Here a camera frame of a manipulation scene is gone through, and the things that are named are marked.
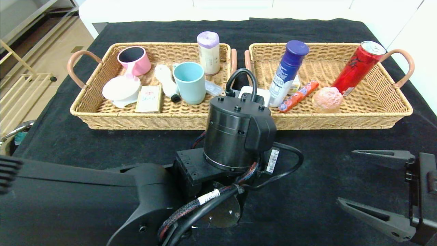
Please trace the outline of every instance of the white bowl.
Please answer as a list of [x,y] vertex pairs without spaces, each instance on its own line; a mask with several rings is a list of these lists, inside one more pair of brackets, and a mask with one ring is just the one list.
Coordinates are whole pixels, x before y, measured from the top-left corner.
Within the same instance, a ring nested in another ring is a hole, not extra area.
[[111,100],[116,107],[123,109],[126,105],[137,101],[140,89],[141,83],[138,77],[118,76],[105,84],[102,95]]

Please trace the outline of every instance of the wicker basket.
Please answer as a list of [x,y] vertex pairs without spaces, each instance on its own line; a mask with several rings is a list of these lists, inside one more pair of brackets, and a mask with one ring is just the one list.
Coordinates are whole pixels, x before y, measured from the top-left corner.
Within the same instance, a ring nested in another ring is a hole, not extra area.
[[[301,83],[312,79],[319,88],[330,86],[346,62],[360,44],[355,43],[307,43],[309,54],[299,69]],[[285,52],[285,43],[256,43],[245,52],[246,67],[255,72],[259,88],[268,89],[273,75]],[[382,129],[391,128],[413,109],[399,89],[414,70],[414,62],[402,50],[409,61],[410,72],[396,85],[385,68],[378,63],[354,91],[344,98],[336,113],[317,113],[312,106],[312,95],[307,96],[287,113],[270,108],[278,130],[315,129]]]
[[[103,97],[102,88],[106,82],[124,74],[125,69],[117,61],[117,55],[130,46],[142,46],[152,63],[150,72],[139,77],[141,85],[160,84],[153,75],[157,64],[165,64],[171,68],[173,63],[199,62],[197,43],[116,43],[108,49],[102,60],[89,51],[78,51],[72,55],[67,66],[72,79],[82,87],[71,105],[71,114],[82,119],[91,129],[204,130],[209,100],[212,98],[209,94],[199,105],[188,105],[185,101],[173,103],[163,94],[161,113],[135,113],[135,103],[120,109]],[[73,72],[73,64],[82,54],[90,55],[100,63],[86,84],[83,84]],[[205,75],[205,79],[225,88],[231,70],[235,70],[235,67],[236,51],[231,51],[227,44],[220,44],[220,71],[212,76]]]

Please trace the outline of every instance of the basket handle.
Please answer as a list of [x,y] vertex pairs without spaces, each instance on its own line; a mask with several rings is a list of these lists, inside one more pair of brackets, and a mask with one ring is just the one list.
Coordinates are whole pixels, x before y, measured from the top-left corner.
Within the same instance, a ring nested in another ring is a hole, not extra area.
[[231,49],[231,74],[234,74],[237,70],[237,50]]
[[76,51],[73,55],[71,55],[70,59],[67,62],[68,74],[73,79],[73,81],[80,88],[83,89],[85,87],[85,84],[76,76],[76,74],[73,71],[73,65],[81,55],[89,55],[91,58],[93,58],[98,63],[102,63],[102,60],[98,56],[94,55],[92,52],[89,52],[88,50],[79,50],[79,51]]
[[[246,69],[248,69],[253,73],[252,61],[250,60],[250,52],[248,50],[244,51],[244,65]],[[249,85],[253,86],[252,80],[250,79],[249,76],[247,76],[247,80],[249,81]]]
[[394,53],[399,53],[399,54],[401,54],[401,55],[403,55],[404,56],[404,58],[407,60],[407,62],[408,62],[408,72],[407,72],[407,74],[405,74],[405,76],[401,79],[401,80],[399,80],[397,83],[396,83],[396,86],[398,86],[399,88],[401,88],[404,84],[405,84],[405,82],[407,82],[407,80],[409,80],[409,78],[411,77],[411,75],[413,74],[413,72],[414,72],[414,60],[413,60],[413,58],[411,57],[411,55],[410,54],[408,54],[408,52],[406,52],[405,50],[403,50],[403,49],[394,49],[394,50],[390,50],[389,52],[387,52],[380,60],[379,60],[379,62],[383,62],[385,59],[387,59],[387,58],[389,58],[392,54],[394,54]]

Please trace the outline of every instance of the blue cap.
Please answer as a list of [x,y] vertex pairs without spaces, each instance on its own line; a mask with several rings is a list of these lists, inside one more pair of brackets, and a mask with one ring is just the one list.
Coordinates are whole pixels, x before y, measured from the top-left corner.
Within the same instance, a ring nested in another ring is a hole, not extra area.
[[291,64],[293,66],[300,66],[303,58],[308,54],[308,45],[302,43],[298,40],[291,40],[286,45],[286,50],[282,60],[285,63]]

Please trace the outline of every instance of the black table cloth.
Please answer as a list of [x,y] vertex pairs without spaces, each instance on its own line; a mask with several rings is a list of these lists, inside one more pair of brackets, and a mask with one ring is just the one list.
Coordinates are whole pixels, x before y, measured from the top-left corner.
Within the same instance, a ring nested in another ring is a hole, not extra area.
[[[89,50],[103,57],[117,42],[196,42],[210,30],[220,41],[243,52],[255,42],[362,42],[377,39],[356,21],[251,19],[248,21],[175,21],[111,23]],[[82,57],[74,70],[86,81],[96,67]],[[404,73],[393,59],[383,65],[397,81]],[[244,84],[239,80],[237,87]],[[67,77],[14,156],[64,165],[107,169],[143,162],[168,164],[175,151],[188,149],[201,131],[91,130],[69,108],[80,89]],[[386,130],[279,131],[276,141],[295,146],[304,165],[259,191],[251,192],[237,227],[196,229],[181,245],[398,245],[336,205],[344,197],[395,213],[408,214],[403,173],[353,160],[354,149],[393,149],[437,154],[437,118],[413,85],[402,88],[414,113]],[[294,162],[289,155],[277,168]],[[413,245],[404,242],[401,245]]]

